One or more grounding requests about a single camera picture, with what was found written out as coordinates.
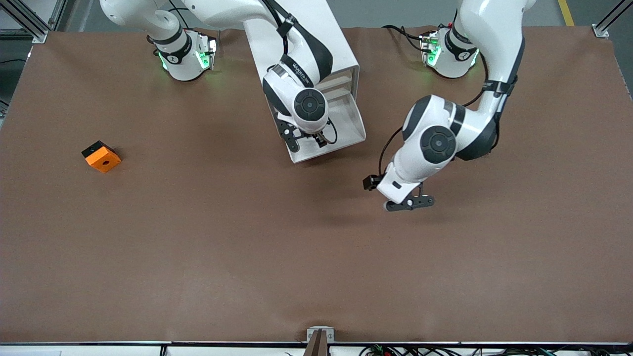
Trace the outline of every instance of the orange and black box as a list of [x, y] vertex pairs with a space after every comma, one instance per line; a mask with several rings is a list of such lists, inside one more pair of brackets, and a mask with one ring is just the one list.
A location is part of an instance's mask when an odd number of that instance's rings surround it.
[[102, 173], [106, 173], [121, 163], [121, 158], [114, 150], [101, 141], [95, 142], [92, 146], [83, 150], [81, 154], [92, 168]]

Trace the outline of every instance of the brown table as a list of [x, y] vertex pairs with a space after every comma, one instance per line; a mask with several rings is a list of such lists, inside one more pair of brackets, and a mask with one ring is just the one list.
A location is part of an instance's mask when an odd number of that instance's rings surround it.
[[[387, 213], [361, 180], [412, 104], [464, 103], [384, 29], [347, 29], [364, 143], [291, 163], [243, 32], [169, 78], [138, 33], [49, 34], [0, 132], [2, 341], [630, 341], [633, 105], [609, 41], [527, 28], [493, 154]], [[80, 152], [96, 140], [108, 174]], [[388, 155], [399, 146], [399, 140]]]

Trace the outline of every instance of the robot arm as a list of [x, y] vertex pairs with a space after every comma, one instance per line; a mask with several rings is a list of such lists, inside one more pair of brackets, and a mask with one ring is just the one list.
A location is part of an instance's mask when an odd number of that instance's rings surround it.
[[166, 0], [101, 0], [105, 15], [120, 26], [144, 30], [163, 67], [177, 80], [192, 80], [211, 67], [215, 42], [184, 30], [174, 14], [159, 10]]
[[264, 19], [277, 27], [273, 17], [277, 16], [282, 22], [277, 32], [288, 38], [291, 50], [283, 54], [264, 76], [264, 94], [279, 113], [278, 120], [291, 124], [307, 136], [316, 138], [321, 135], [328, 122], [328, 106], [323, 93], [314, 86], [330, 75], [333, 62], [332, 53], [323, 43], [275, 0], [224, 0], [209, 2], [208, 6], [195, 2], [184, 1], [202, 22], [218, 27], [253, 18]]
[[389, 201], [388, 211], [434, 204], [433, 197], [412, 193], [454, 157], [473, 160], [488, 154], [499, 137], [499, 119], [517, 80], [523, 55], [523, 12], [536, 0], [463, 0], [454, 26], [486, 57], [489, 75], [477, 111], [438, 96], [426, 96], [409, 111], [403, 146], [386, 171], [364, 181]]

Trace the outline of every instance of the yellow floor line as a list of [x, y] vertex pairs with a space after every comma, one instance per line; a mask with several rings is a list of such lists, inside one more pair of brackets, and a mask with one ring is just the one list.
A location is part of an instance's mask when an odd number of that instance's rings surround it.
[[567, 6], [567, 0], [558, 0], [558, 6], [560, 6], [560, 11], [563, 13], [563, 18], [565, 19], [565, 25], [573, 26], [572, 13], [569, 12], [569, 6]]

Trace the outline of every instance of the grey floor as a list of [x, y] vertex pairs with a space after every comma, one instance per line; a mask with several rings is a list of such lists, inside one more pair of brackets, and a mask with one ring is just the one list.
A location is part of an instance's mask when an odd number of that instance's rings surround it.
[[[181, 7], [180, 0], [174, 0]], [[341, 27], [381, 27], [387, 24], [416, 27], [448, 23], [452, 20], [456, 0], [328, 0], [332, 12]], [[598, 21], [612, 8], [617, 0], [568, 0], [572, 16], [578, 25]], [[169, 3], [164, 9], [171, 8]], [[205, 26], [188, 11], [181, 11], [190, 27]], [[74, 0], [66, 9], [65, 31], [133, 31], [110, 22], [101, 11], [99, 0]], [[610, 29], [611, 39], [617, 50], [622, 73], [633, 84], [633, 11], [624, 14]], [[557, 0], [538, 0], [526, 12], [526, 26], [565, 25]], [[0, 40], [0, 61], [25, 59], [30, 49], [28, 41]], [[10, 102], [22, 72], [23, 62], [0, 64], [0, 99]]]

